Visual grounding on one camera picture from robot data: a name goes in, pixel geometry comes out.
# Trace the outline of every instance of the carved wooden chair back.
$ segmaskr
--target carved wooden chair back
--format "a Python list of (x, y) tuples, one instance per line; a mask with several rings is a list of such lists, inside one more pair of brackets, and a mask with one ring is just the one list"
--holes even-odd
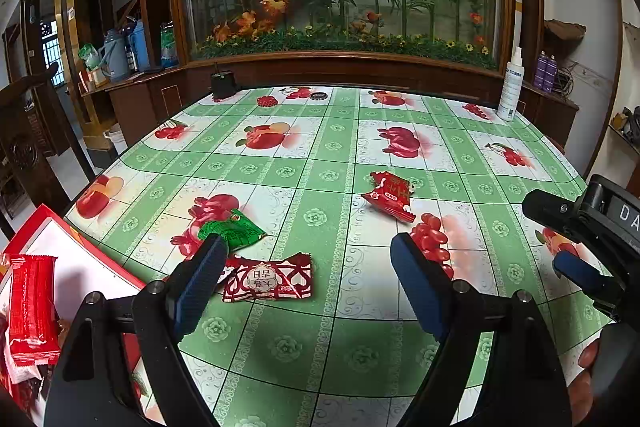
[[(0, 90), (0, 146), (9, 160), (14, 176), (22, 184), (33, 204), (39, 206), (44, 203), (55, 213), (62, 214), (71, 201), (44, 154), (36, 147), (31, 125), (25, 113), (23, 96), (30, 89), (47, 86), (47, 96), (56, 113), (58, 124), (62, 127), (87, 180), (93, 180), (94, 169), (84, 155), (51, 84), (51, 79), (57, 70), (58, 64), (53, 63), (45, 73), (25, 76)], [(13, 237), (13, 229), (1, 212), (0, 228), (8, 239)]]

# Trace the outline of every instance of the green candy wrapper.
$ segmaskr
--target green candy wrapper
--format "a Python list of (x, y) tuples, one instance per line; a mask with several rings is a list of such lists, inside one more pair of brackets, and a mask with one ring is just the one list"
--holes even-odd
[(229, 251), (253, 245), (267, 235), (238, 209), (232, 210), (231, 217), (226, 221), (209, 221), (202, 225), (198, 232), (198, 239), (204, 241), (210, 233), (217, 233), (224, 237)]

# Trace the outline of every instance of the screw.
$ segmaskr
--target screw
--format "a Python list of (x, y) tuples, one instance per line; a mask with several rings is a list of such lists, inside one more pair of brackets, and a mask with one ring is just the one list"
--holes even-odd
[(155, 295), (157, 293), (160, 293), (162, 290), (164, 290), (164, 282), (163, 281), (151, 281), (147, 286), (146, 286), (146, 290)]
[(531, 299), (533, 299), (533, 296), (526, 290), (518, 290), (516, 292), (516, 297), (518, 298), (519, 301), (521, 302), (531, 302)]
[(84, 298), (84, 302), (87, 304), (95, 304), (102, 298), (102, 294), (100, 292), (91, 292)]
[(471, 286), (467, 281), (458, 279), (453, 281), (453, 291), (457, 293), (466, 293), (471, 289)]

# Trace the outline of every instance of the finger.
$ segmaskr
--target finger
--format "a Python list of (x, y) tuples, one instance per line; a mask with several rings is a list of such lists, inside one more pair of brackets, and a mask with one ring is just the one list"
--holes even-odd
[(600, 349), (600, 339), (595, 339), (591, 344), (585, 347), (580, 357), (578, 357), (578, 365), (585, 369), (590, 368), (596, 360), (598, 350)]
[(572, 425), (578, 425), (588, 415), (593, 405), (591, 394), (591, 375), (584, 370), (574, 378), (567, 388), (569, 403), (571, 404)]

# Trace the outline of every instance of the white spray bottle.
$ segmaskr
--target white spray bottle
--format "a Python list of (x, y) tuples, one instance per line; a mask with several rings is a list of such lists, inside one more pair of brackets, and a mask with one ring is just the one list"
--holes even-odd
[(520, 89), (522, 89), (522, 79), (524, 78), (524, 68), (522, 67), (522, 49), (516, 47), (516, 51), (507, 62), (507, 74), (502, 85), (502, 95), (498, 106), (498, 117), (505, 121), (512, 121), (516, 114)]

